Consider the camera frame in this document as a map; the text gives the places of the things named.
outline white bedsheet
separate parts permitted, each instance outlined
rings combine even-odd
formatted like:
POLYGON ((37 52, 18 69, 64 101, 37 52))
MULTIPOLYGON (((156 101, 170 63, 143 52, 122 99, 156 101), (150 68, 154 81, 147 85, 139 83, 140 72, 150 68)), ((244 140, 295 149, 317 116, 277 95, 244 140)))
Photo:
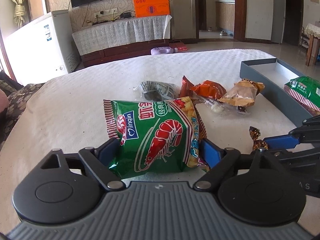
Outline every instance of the white bedsheet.
MULTIPOLYGON (((259 50, 217 50, 142 56, 92 66, 48 81, 29 101, 0 152, 0 231, 7 233, 18 222, 11 198, 15 187, 52 148, 65 153, 108 140, 103 99, 133 100, 132 87, 143 80, 181 85, 183 75, 194 84, 209 79, 227 90, 240 80, 243 60, 270 58, 259 50)), ((219 147, 250 153, 249 126, 261 130, 261 138, 288 133, 295 126, 268 100, 258 95, 245 118, 214 116, 197 106, 208 138, 219 147)), ((310 148, 299 145, 297 150, 310 148)), ((201 170, 176 174, 147 174, 139 180, 196 181, 201 170)), ((320 201, 307 196, 300 223, 311 233, 320 232, 320 201)))

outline red shrimp illustration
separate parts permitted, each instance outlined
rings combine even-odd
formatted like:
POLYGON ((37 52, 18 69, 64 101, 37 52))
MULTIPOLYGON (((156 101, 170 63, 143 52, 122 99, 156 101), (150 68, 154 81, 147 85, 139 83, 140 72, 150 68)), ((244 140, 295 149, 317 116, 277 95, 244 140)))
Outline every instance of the red shrimp illustration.
POLYGON ((164 162, 167 162, 164 157, 171 156, 174 151, 169 151, 171 146, 176 147, 179 145, 182 131, 183 127, 177 120, 168 119, 162 122, 151 141, 144 164, 150 166, 155 159, 163 159, 164 162))
POLYGON ((124 145, 125 140, 127 139, 127 122, 125 120, 124 115, 120 114, 117 117, 117 131, 122 133, 122 138, 120 141, 120 145, 124 145))
POLYGON ((182 108, 184 108, 184 106, 185 106, 185 102, 183 102, 181 99, 175 99, 175 100, 173 100, 175 103, 176 103, 176 105, 177 106, 179 106, 179 108, 180 109, 182 109, 182 108))

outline cardboard tray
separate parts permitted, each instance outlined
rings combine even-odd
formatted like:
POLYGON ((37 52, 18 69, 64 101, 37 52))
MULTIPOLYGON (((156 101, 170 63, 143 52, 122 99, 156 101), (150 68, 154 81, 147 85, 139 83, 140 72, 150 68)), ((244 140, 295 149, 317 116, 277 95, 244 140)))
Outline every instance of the cardboard tray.
POLYGON ((291 79, 300 76, 304 74, 277 58, 247 60, 240 67, 240 77, 262 82, 266 87, 261 94, 297 127, 312 115, 287 94, 283 87, 291 79))

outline gold candy wrapper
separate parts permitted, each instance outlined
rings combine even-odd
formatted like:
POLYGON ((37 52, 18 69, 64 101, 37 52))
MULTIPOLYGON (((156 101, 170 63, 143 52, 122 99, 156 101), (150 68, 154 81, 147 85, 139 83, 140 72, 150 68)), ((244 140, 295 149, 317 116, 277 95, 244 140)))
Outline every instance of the gold candy wrapper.
POLYGON ((259 148, 265 148, 267 150, 269 149, 268 143, 266 143, 263 140, 259 140, 259 137, 261 135, 259 129, 257 129, 257 128, 255 128, 253 126, 250 126, 249 133, 250 133, 250 136, 251 136, 251 138, 253 140, 252 150, 258 150, 259 148))

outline wall outlet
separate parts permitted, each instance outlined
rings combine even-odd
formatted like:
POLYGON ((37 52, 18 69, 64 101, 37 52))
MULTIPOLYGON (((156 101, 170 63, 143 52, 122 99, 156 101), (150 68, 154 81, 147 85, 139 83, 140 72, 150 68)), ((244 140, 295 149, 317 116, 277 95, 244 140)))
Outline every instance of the wall outlet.
POLYGON ((117 13, 118 13, 118 8, 112 8, 112 9, 109 9, 109 10, 95 12, 94 13, 94 17, 95 18, 100 18, 100 17, 107 16, 107 15, 113 15, 113 14, 116 15, 117 13))

